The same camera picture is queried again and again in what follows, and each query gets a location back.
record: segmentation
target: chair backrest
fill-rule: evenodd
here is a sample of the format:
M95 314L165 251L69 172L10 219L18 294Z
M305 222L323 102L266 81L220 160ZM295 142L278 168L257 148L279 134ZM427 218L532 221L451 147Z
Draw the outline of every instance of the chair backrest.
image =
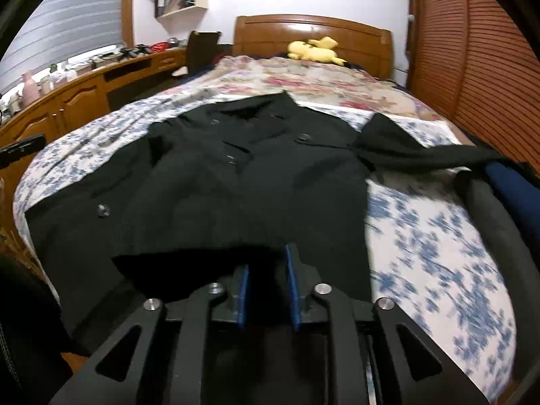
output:
M220 36L221 32L191 32L186 50L188 73L196 73L212 63Z

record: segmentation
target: wooden louvered door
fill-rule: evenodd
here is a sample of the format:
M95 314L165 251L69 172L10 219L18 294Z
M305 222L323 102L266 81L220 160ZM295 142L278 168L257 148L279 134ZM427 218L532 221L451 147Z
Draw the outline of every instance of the wooden louvered door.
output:
M540 171L540 63L495 0L467 0L466 65L454 123Z
M465 59L466 0L421 0L411 92L452 118Z
M421 0L409 87L501 153L540 171L540 62L496 0Z

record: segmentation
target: pink vase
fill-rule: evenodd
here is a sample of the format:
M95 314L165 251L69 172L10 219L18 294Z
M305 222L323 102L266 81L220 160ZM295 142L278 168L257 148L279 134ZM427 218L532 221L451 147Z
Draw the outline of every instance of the pink vase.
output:
M29 104L39 99L39 87L35 80L32 79L32 72L23 74L23 105L26 108Z

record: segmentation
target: wooden headboard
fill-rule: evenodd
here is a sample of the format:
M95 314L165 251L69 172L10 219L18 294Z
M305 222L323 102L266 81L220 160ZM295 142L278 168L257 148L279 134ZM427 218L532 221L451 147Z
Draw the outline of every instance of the wooden headboard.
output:
M287 52L292 41L330 36L339 45L339 58L359 64L376 78L392 76L392 33L354 21L313 15L259 15L237 17L233 54L264 57Z

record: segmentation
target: black coat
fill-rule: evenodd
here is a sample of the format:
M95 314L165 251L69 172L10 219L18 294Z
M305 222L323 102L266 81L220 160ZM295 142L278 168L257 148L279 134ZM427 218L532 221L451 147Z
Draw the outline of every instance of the black coat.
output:
M325 282L371 300L371 171L492 160L506 158L480 147L425 149L381 114L357 133L282 93L155 123L26 218L77 337L77 327L96 312L113 315L132 292L111 260L146 296L174 300L237 264L272 262L294 242Z

